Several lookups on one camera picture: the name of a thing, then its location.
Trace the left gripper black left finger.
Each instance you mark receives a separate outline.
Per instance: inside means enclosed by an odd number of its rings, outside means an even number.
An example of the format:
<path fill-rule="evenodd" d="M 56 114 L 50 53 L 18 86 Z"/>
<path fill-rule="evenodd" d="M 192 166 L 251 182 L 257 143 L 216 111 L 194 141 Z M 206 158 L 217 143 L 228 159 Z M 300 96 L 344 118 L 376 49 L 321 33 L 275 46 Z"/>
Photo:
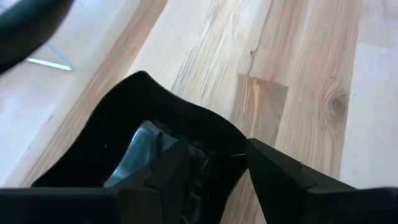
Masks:
<path fill-rule="evenodd" d="M 112 187 L 2 189 L 0 224 L 177 223 L 187 184 L 188 145 L 178 141 Z"/>

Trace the black square mini plate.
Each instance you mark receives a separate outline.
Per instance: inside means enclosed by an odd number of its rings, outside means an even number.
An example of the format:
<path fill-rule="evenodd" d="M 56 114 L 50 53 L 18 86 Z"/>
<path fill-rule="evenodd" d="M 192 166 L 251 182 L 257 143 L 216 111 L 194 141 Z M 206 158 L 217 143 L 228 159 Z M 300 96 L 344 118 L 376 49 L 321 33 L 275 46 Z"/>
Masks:
<path fill-rule="evenodd" d="M 219 224 L 246 170 L 243 134 L 222 116 L 189 103 L 137 72 L 113 87 L 68 151 L 33 188 L 112 187 L 188 145 L 188 184 L 177 223 Z"/>

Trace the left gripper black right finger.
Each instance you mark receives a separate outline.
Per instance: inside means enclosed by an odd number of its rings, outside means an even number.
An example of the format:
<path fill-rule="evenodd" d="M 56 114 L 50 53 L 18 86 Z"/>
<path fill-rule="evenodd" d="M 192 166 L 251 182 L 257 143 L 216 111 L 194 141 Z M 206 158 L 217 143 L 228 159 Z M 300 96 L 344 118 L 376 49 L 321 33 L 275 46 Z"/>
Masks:
<path fill-rule="evenodd" d="M 398 188 L 356 189 L 257 140 L 252 183 L 267 224 L 398 224 Z"/>

